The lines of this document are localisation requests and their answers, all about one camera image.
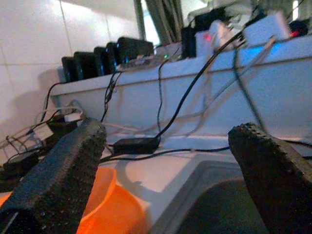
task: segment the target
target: orange bucket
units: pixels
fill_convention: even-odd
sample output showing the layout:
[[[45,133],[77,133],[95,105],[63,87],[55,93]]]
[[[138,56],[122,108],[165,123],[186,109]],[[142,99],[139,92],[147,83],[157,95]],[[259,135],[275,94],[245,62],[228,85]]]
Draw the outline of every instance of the orange bucket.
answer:
[[[0,198],[0,205],[10,194]],[[144,212],[135,198],[116,185],[116,171],[99,168],[77,234],[145,234]]]

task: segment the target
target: power adapter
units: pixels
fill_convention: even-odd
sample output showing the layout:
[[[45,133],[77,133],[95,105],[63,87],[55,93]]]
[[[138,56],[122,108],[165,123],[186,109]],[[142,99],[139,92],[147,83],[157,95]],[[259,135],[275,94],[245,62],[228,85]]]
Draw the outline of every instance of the power adapter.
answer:
[[[147,138],[127,138],[121,139],[113,144],[114,154],[142,155],[152,154],[158,148],[160,139]]]

